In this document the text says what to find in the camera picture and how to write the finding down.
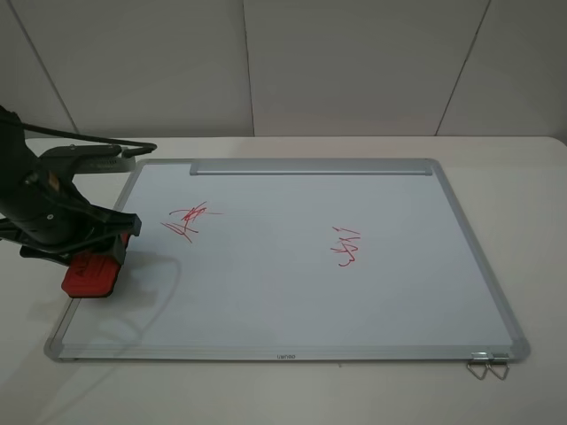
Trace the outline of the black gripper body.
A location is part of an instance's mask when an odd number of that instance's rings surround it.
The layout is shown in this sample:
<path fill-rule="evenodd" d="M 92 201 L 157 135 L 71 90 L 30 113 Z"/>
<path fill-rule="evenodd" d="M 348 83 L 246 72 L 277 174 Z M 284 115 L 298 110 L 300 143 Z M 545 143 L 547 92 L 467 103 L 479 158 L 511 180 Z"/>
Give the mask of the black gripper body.
<path fill-rule="evenodd" d="M 33 152 L 1 157 L 1 238 L 39 249 L 110 253 L 116 236 L 138 236 L 133 213 L 92 204 L 74 176 L 51 171 Z"/>

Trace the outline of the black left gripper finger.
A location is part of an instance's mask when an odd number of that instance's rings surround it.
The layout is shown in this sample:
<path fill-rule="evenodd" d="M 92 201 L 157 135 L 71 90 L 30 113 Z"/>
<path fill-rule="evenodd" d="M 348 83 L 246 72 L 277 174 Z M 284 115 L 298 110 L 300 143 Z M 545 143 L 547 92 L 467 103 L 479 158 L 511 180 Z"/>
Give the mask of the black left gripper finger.
<path fill-rule="evenodd" d="M 73 258 L 83 252 L 83 249 L 39 249 L 22 245 L 19 249 L 19 255 L 23 259 L 40 259 L 49 261 L 63 267 L 69 267 Z"/>

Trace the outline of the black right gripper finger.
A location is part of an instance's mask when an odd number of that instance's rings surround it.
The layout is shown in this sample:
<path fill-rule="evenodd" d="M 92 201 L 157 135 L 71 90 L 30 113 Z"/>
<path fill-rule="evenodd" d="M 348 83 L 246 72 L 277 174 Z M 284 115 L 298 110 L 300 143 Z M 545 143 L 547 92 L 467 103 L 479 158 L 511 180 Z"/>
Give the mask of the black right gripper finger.
<path fill-rule="evenodd" d="M 121 234 L 116 236 L 113 247 L 110 251 L 110 257 L 119 265 L 124 264 L 126 258 L 126 251 L 128 248 L 129 234 Z"/>

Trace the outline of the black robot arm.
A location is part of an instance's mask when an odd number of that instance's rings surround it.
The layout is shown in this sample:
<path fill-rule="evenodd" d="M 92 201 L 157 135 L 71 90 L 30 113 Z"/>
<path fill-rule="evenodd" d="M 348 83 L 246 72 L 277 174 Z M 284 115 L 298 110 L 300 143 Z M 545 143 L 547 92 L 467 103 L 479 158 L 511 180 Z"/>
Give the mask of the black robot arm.
<path fill-rule="evenodd" d="M 26 144 L 26 131 L 81 141 L 42 155 Z M 93 205 L 73 183 L 82 164 L 105 170 L 107 159 L 129 161 L 154 151 L 153 143 L 121 141 L 38 127 L 15 112 L 1 111 L 1 237 L 20 247 L 23 258 L 64 266 L 83 255 L 99 255 L 122 265 L 128 238 L 141 221 L 133 213 Z"/>

